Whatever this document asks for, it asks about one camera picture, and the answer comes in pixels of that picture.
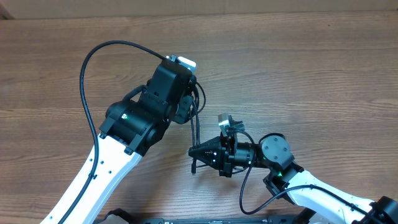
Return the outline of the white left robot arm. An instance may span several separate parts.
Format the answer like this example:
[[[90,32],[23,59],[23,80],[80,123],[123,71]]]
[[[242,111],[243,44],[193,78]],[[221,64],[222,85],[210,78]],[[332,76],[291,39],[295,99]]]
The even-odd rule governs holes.
[[[115,188],[159,142],[171,122],[189,120],[194,75],[154,75],[113,103],[72,183],[43,223],[93,223]]]

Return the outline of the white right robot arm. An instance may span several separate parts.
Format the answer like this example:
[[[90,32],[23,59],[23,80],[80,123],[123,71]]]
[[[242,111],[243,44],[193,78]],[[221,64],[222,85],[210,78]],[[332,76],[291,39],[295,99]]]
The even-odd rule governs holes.
[[[305,208],[305,214],[319,214],[333,223],[397,223],[397,201],[383,196],[377,201],[350,195],[328,185],[298,165],[283,134],[270,133],[259,142],[238,142],[237,134],[220,135],[191,147],[188,155],[196,162],[218,170],[220,176],[246,173],[252,168],[269,169],[264,183],[272,198],[250,211],[254,214],[272,201],[286,201]]]

